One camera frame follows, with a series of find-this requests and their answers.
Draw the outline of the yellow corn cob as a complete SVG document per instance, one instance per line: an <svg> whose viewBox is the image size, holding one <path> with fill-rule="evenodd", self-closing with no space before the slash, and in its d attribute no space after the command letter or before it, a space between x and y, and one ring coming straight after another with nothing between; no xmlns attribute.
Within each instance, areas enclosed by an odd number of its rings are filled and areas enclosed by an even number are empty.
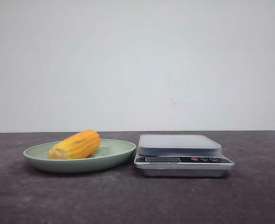
<svg viewBox="0 0 275 224"><path fill-rule="evenodd" d="M85 130L55 144L48 151L48 159L69 160L87 158L99 145L99 134L93 130Z"/></svg>

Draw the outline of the pale green plate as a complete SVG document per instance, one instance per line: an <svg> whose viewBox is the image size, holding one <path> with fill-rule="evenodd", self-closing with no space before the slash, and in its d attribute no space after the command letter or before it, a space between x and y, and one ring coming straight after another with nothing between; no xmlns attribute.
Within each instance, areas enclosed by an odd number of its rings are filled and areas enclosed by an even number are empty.
<svg viewBox="0 0 275 224"><path fill-rule="evenodd" d="M86 173L118 166L135 152L136 145L129 141L101 139L100 146L89 157L72 160L48 159L48 151L57 142L43 143L23 151L26 161L36 169L51 173Z"/></svg>

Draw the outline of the silver digital kitchen scale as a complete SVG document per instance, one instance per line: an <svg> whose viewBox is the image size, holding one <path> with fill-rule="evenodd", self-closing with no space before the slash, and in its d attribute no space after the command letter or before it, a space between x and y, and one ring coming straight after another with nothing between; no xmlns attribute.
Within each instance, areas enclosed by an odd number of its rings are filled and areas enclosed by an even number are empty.
<svg viewBox="0 0 275 224"><path fill-rule="evenodd" d="M223 177L234 162L204 135L143 134L134 165L143 176Z"/></svg>

